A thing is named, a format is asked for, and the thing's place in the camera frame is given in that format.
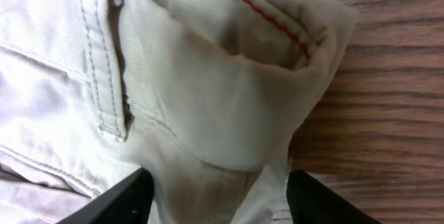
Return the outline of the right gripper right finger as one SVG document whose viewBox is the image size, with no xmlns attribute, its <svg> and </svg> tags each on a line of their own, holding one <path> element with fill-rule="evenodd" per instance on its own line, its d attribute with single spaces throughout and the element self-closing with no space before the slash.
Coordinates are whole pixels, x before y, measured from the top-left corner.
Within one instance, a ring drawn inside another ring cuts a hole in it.
<svg viewBox="0 0 444 224">
<path fill-rule="evenodd" d="M 294 224 L 381 224 L 302 170 L 290 171 L 286 195 Z"/>
</svg>

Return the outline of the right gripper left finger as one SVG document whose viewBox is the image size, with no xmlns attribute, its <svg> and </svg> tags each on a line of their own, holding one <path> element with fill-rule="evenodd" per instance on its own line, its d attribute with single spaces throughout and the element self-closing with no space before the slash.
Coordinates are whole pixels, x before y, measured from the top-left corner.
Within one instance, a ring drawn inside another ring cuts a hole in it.
<svg viewBox="0 0 444 224">
<path fill-rule="evenodd" d="M 147 224 L 154 181 L 140 168 L 59 224 Z"/>
</svg>

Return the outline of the beige cotton shorts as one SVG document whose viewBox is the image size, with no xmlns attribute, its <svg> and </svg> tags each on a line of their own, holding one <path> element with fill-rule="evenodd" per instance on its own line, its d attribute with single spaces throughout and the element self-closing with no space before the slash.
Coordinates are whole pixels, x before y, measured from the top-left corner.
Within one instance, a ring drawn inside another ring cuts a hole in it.
<svg viewBox="0 0 444 224">
<path fill-rule="evenodd" d="M 357 11 L 336 0 L 1 0 L 1 222 L 143 168 L 149 223 L 288 223 L 288 150 Z"/>
</svg>

